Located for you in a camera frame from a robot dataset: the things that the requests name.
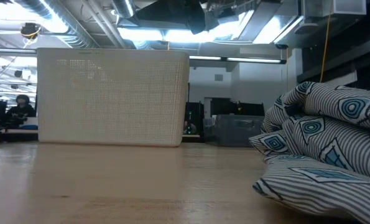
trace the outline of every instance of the desk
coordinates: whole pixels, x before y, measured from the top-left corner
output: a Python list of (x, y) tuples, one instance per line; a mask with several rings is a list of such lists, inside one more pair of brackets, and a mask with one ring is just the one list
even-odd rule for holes
[(0, 145), (0, 224), (348, 223), (295, 212), (252, 189), (255, 149)]
[(38, 130), (25, 130), (25, 129), (0, 130), (0, 142), (37, 141), (37, 140), (38, 140)]

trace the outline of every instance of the perforated basket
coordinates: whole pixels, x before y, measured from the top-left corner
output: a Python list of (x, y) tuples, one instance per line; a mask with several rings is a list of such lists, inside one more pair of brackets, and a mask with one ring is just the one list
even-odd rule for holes
[(184, 52), (37, 49), (39, 140), (178, 146)]

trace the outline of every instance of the clear plastic container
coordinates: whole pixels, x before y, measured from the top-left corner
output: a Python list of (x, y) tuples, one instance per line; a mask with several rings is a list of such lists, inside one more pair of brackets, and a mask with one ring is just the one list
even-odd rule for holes
[(251, 147), (248, 138), (261, 133), (263, 116), (218, 115), (209, 142), (218, 146)]

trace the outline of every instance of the ceiling light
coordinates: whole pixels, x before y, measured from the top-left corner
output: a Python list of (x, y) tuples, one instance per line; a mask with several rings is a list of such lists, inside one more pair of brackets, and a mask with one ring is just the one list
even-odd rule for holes
[(210, 57), (210, 56), (189, 56), (193, 60), (221, 60), (221, 57)]
[(273, 43), (278, 43), (281, 39), (283, 39), (289, 32), (294, 29), (295, 26), (297, 26), (301, 21), (303, 20), (303, 16), (300, 16), (291, 26), (286, 28), (286, 30), (283, 31), (276, 39), (273, 40)]
[(274, 16), (261, 30), (253, 44), (269, 44), (280, 34), (280, 20)]
[(2, 20), (36, 21), (39, 17), (36, 13), (29, 12), (19, 4), (0, 3), (0, 19)]
[(4, 48), (0, 48), (0, 53), (37, 54), (37, 51), (32, 50), (32, 49), (4, 49)]
[(228, 58), (229, 62), (255, 62), (255, 63), (281, 63), (277, 59), (261, 59), (261, 58)]
[(254, 14), (254, 10), (244, 12), (239, 15), (239, 20), (241, 21), (238, 28), (233, 32), (231, 40), (239, 38), (240, 34), (243, 32), (244, 28), (248, 24), (249, 20), (251, 19), (252, 15)]
[(205, 43), (214, 40), (214, 37), (207, 31), (192, 34), (190, 30), (169, 30), (165, 35), (165, 40), (179, 43)]
[(162, 40), (161, 32), (157, 29), (118, 28), (118, 32), (126, 40)]

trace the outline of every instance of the wall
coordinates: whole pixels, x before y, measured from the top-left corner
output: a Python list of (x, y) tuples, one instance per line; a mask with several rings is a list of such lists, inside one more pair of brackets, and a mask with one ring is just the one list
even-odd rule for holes
[(261, 63), (240, 63), (239, 80), (233, 83), (232, 101), (263, 103), (269, 109), (284, 92), (282, 66)]
[[(223, 81), (215, 81), (215, 74), (222, 74)], [(190, 68), (190, 102), (204, 103), (205, 97), (230, 98), (231, 73), (225, 68)]]
[(300, 54), (299, 49), (293, 50), (288, 65), (239, 63), (232, 71), (231, 100), (263, 103), (268, 110), (277, 97), (297, 85), (297, 75), (302, 73)]

